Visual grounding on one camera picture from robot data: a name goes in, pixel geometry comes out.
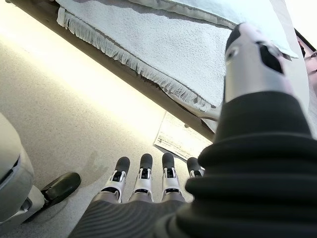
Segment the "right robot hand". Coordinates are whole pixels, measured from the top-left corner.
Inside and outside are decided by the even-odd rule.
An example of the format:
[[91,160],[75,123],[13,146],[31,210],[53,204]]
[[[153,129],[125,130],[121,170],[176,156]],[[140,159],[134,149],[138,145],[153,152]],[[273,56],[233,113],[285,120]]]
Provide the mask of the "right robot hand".
[[161,203],[150,196],[151,160],[119,202],[129,160],[121,158],[72,238],[314,238],[317,142],[294,97],[279,50],[248,23],[225,49],[226,75],[213,144],[187,162],[185,202],[173,158],[163,156]]

